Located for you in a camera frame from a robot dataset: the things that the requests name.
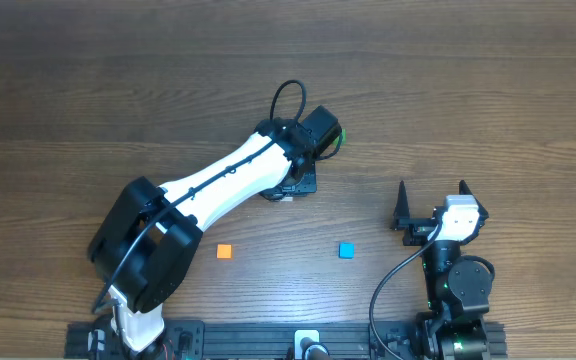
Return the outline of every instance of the orange block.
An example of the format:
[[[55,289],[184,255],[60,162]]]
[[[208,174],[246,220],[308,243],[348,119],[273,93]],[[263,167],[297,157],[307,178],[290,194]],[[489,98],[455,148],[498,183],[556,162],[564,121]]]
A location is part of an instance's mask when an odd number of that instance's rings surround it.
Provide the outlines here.
[[[217,259],[232,259],[232,245],[217,244]]]

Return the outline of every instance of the blue cube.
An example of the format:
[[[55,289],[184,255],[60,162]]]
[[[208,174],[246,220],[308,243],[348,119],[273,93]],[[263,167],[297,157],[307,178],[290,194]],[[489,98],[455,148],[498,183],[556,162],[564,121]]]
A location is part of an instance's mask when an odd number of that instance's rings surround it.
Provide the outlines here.
[[[353,257],[355,257],[355,244],[353,243],[339,244],[340,259],[352,259]]]

